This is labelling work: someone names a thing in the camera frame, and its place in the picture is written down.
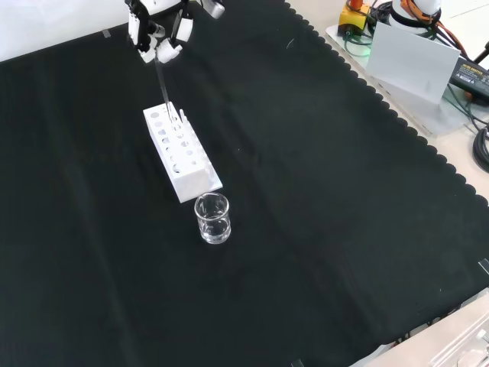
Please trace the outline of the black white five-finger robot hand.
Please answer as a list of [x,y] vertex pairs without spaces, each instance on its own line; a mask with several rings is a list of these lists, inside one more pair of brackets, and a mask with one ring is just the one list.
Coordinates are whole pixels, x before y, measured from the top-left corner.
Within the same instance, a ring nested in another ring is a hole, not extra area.
[[167,34],[164,26],[151,19],[148,1],[125,1],[128,7],[128,36],[145,63],[169,63],[179,56],[190,39],[194,17],[190,1],[173,1],[165,10],[175,15],[173,28]]

